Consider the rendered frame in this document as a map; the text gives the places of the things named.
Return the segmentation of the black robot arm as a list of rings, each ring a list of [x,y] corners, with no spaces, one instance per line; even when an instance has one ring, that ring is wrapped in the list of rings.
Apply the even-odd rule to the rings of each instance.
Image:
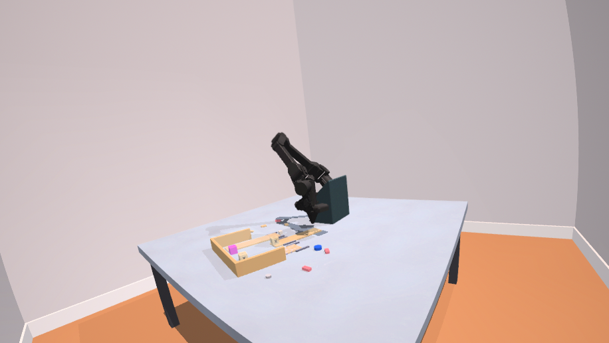
[[[277,133],[271,140],[271,147],[287,166],[296,194],[302,196],[302,199],[295,203],[297,211],[304,211],[305,208],[312,205],[310,197],[308,195],[304,197],[304,195],[316,191],[315,182],[324,186],[327,181],[332,180],[329,176],[330,171],[300,153],[290,144],[289,139],[283,133]],[[300,164],[296,163],[294,159]],[[306,176],[308,177],[305,178]]]

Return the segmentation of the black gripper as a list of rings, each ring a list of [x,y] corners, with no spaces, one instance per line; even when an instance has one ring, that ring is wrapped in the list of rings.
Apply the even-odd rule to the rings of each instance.
[[[312,205],[305,208],[304,211],[307,213],[310,222],[314,224],[318,213],[329,210],[329,206],[324,203],[318,204],[319,201],[316,200],[316,195],[318,195],[318,192],[316,191],[308,192],[304,195],[304,197],[306,197],[306,195],[310,197]]]

